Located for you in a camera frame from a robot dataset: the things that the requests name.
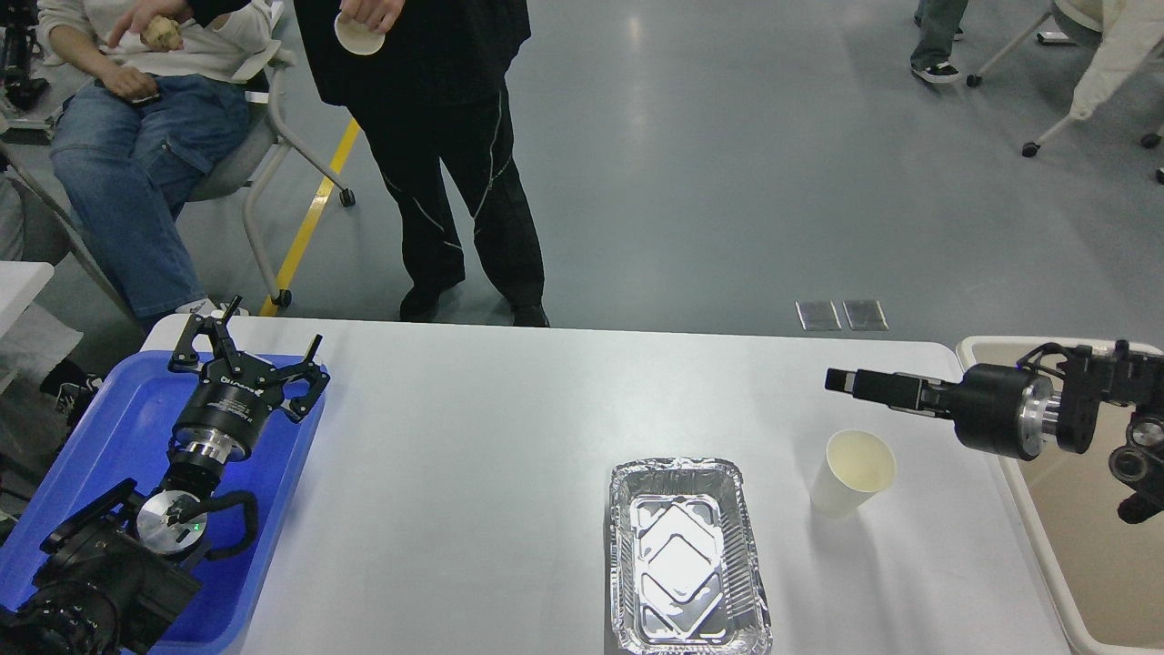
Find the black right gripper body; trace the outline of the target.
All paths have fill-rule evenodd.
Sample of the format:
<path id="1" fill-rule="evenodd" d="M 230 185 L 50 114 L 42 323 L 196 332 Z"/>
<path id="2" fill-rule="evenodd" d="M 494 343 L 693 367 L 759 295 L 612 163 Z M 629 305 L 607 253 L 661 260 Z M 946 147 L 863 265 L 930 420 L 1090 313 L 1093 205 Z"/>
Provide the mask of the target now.
<path id="1" fill-rule="evenodd" d="M 1023 368 L 977 364 L 942 391 L 941 410 L 965 447 L 1031 461 L 1055 442 L 1060 397 L 1050 378 Z"/>

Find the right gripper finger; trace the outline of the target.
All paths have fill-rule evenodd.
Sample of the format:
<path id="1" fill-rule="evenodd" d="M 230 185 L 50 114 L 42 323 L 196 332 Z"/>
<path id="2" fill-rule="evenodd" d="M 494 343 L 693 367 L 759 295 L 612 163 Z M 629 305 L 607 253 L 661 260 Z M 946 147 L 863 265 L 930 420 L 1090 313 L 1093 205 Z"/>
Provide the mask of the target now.
<path id="1" fill-rule="evenodd" d="M 826 370 L 826 390 L 840 391 L 856 399 L 878 403 L 890 410 L 920 417 L 952 419 L 945 394 L 947 380 L 924 378 L 914 373 L 883 373 L 876 370 Z"/>

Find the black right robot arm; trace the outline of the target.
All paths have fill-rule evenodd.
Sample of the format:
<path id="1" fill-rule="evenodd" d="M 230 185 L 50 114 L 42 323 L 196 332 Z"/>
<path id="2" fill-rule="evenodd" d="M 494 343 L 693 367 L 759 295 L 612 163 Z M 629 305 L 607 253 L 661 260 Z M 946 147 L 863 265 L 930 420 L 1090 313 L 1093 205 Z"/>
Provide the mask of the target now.
<path id="1" fill-rule="evenodd" d="M 1109 472 L 1129 489 L 1117 517 L 1147 524 L 1163 510 L 1161 354 L 1117 340 L 1110 347 L 1044 341 L 1013 364 L 977 362 L 960 380 L 915 373 L 828 369 L 824 386 L 899 413 L 953 423 L 971 450 L 1031 461 L 1045 444 L 1088 453 L 1105 406 L 1129 410 Z"/>

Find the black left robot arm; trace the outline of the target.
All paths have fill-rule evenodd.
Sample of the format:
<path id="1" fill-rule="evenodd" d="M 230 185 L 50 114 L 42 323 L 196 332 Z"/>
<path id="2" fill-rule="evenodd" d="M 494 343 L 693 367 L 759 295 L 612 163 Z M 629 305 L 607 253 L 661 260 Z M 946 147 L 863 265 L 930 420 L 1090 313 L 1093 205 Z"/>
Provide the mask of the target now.
<path id="1" fill-rule="evenodd" d="M 237 638 L 331 380 L 191 316 L 114 369 L 3 544 L 5 654 L 213 654 Z"/>

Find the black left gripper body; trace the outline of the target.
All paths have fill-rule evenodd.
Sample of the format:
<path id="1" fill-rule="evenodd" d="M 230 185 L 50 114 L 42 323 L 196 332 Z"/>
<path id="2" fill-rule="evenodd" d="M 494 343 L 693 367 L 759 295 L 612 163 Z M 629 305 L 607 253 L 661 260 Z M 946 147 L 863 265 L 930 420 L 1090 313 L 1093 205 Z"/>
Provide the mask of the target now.
<path id="1" fill-rule="evenodd" d="M 177 419 L 172 436 L 179 444 L 196 437 L 229 437 L 228 461 L 250 458 L 267 419 L 274 413 L 274 368 L 207 364 L 196 391 Z"/>

